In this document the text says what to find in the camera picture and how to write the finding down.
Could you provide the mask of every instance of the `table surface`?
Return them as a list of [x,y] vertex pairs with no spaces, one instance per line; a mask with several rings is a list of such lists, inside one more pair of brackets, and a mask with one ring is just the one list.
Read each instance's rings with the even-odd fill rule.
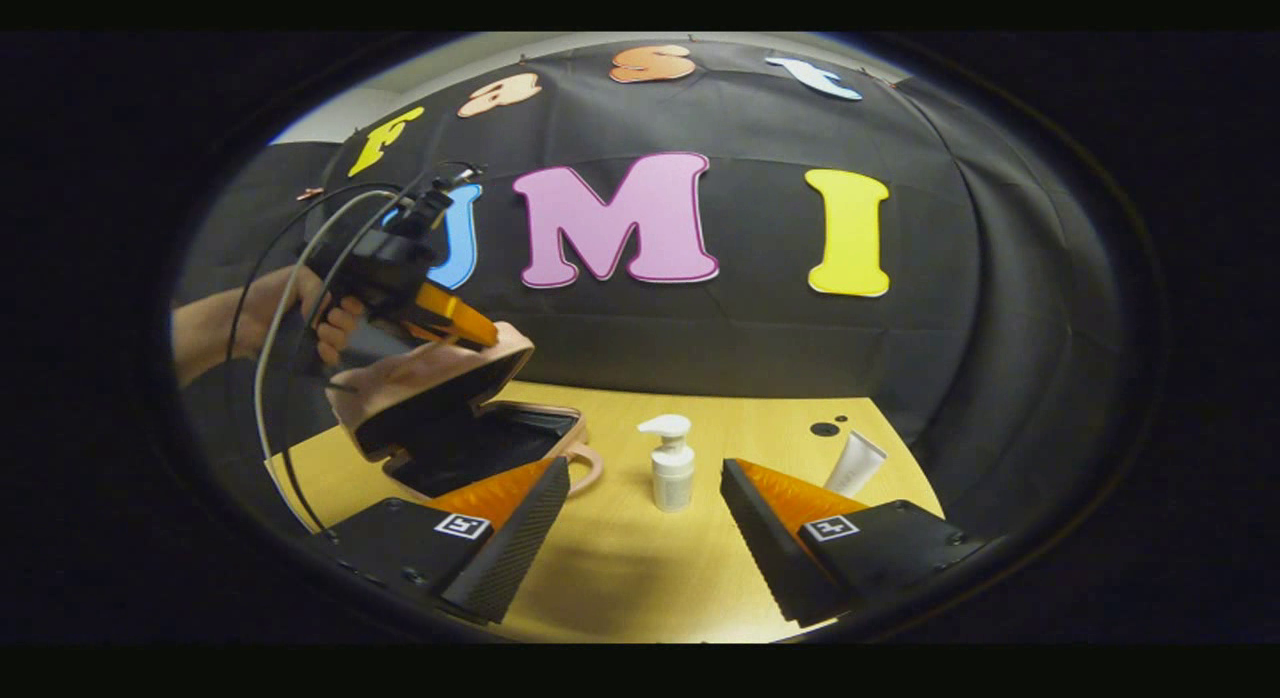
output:
[[[512,382],[495,400],[580,410],[588,443],[604,462],[599,482],[566,501],[506,619],[489,628],[509,639],[763,643],[800,634],[796,624],[782,620],[719,494],[724,459],[822,485],[854,429],[887,453],[858,501],[877,506],[908,499],[946,517],[909,448],[869,398],[663,396]],[[692,421],[694,496],[675,514],[653,503],[649,453],[658,438],[636,430],[662,414]],[[837,423],[836,416],[847,421]],[[814,434],[815,423],[841,432]],[[326,525],[383,498],[412,498],[379,464],[366,461],[342,428],[291,451],[298,483]],[[268,466],[284,475],[279,456]],[[585,466],[571,464],[575,479],[585,473]],[[276,483],[296,506],[288,480]]]

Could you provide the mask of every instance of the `pump bottle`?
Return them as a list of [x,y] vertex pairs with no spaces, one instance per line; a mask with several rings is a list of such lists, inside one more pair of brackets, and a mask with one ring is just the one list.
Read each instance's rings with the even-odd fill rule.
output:
[[692,424],[682,415],[666,414],[636,428],[662,438],[662,446],[649,453],[654,505],[666,512],[686,508],[694,494],[694,450],[685,442]]

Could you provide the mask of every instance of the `hand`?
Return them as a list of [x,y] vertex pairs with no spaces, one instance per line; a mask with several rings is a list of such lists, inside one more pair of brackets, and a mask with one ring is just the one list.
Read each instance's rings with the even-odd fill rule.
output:
[[[284,295],[292,272],[292,266],[282,268],[256,279],[250,286],[236,329],[236,343],[232,353],[234,357],[252,357],[261,352],[262,345],[266,342],[266,332],[275,316],[276,306],[280,302],[280,296]],[[301,311],[302,316],[306,318],[311,314],[316,301],[321,300],[321,288],[324,288],[324,282],[320,280],[320,277],[303,266],[298,270],[298,279],[293,287],[293,295],[289,296],[288,307],[293,307],[293,304],[298,302],[301,297]],[[239,291],[234,291],[234,295],[238,301]],[[325,293],[323,301],[323,306],[328,307],[333,297]],[[365,306],[348,296],[339,302],[338,307],[330,309],[328,315],[325,315],[324,307],[316,315],[319,325],[316,328],[319,338],[316,352],[320,352],[320,359],[326,365],[337,365],[338,353],[347,347],[347,336],[356,329],[357,320],[365,312]]]

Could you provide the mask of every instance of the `letter m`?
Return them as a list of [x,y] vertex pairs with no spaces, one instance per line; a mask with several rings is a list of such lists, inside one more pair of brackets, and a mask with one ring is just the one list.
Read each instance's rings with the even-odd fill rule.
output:
[[631,165],[612,202],[605,204],[580,174],[548,168],[524,175],[513,188],[529,202],[530,288],[557,288],[577,279],[564,260],[564,238],[598,280],[618,266],[631,232],[639,233],[637,256],[627,273],[648,283],[695,283],[719,273],[703,247],[698,215],[698,177],[707,156],[655,154]]

